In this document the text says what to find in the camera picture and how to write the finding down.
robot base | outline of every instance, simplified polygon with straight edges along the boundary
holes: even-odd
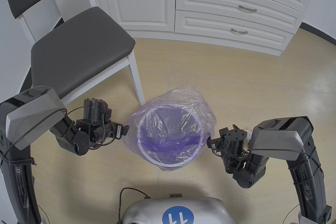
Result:
[[[238,224],[224,202],[215,198],[144,199],[125,212],[123,224]]]

black baseboard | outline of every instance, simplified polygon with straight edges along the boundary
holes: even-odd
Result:
[[[313,33],[313,34],[317,35],[318,37],[323,38],[326,41],[329,41],[331,44],[336,45],[336,39],[334,39],[330,35],[326,34],[325,32],[322,32],[321,30],[316,29],[315,27],[313,27],[309,24],[306,24],[305,22],[301,23],[300,28],[304,29],[304,30],[306,30],[310,33]]]
[[[63,18],[61,18],[61,19],[58,21],[58,23],[55,25],[54,29],[55,29],[56,27],[60,26],[62,23],[64,23]],[[28,73],[27,73],[26,78],[24,79],[24,82],[23,82],[23,84],[22,84],[22,87],[21,87],[20,92],[23,92],[23,91],[25,91],[25,90],[30,89],[31,86],[32,86],[32,84],[33,84],[33,82],[32,82],[32,69],[29,68],[29,71],[28,71]]]

white chair frame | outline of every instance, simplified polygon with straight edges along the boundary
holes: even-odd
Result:
[[[90,0],[90,5],[91,7],[96,7],[97,6],[96,1]],[[32,35],[31,30],[29,29],[29,26],[23,14],[21,14],[17,19],[19,20],[24,30],[24,33],[28,37],[29,42],[31,43],[31,45],[34,45],[36,43],[36,40],[34,36]],[[136,92],[139,104],[143,106],[145,104],[145,97],[144,97],[144,93],[142,92],[140,77],[139,77],[137,63],[135,61],[133,50],[128,56],[119,60],[118,62],[111,65],[110,67],[106,68],[104,71],[94,76],[93,78],[87,80],[82,85],[80,85],[79,87],[74,89],[72,92],[70,92],[67,96],[62,98],[63,104],[64,105],[69,104],[71,101],[76,99],[78,96],[82,95],[84,92],[88,91],[93,86],[102,82],[104,79],[107,79],[108,77],[115,74],[116,72],[118,72],[119,70],[121,70],[122,68],[126,66],[129,67],[129,71],[131,72],[131,76],[132,76],[132,80],[133,80],[133,84],[135,87],[135,92]]]

white wall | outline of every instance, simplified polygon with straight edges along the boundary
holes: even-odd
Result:
[[[311,0],[303,22],[336,39],[336,0]]]
[[[42,0],[24,13],[36,40],[48,33],[61,18],[55,0]],[[0,102],[19,93],[30,67],[26,35],[14,19],[7,0],[0,0]]]

blue circle logo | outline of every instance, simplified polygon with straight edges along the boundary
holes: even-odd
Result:
[[[163,224],[193,224],[194,214],[187,207],[174,206],[166,210],[162,216]]]

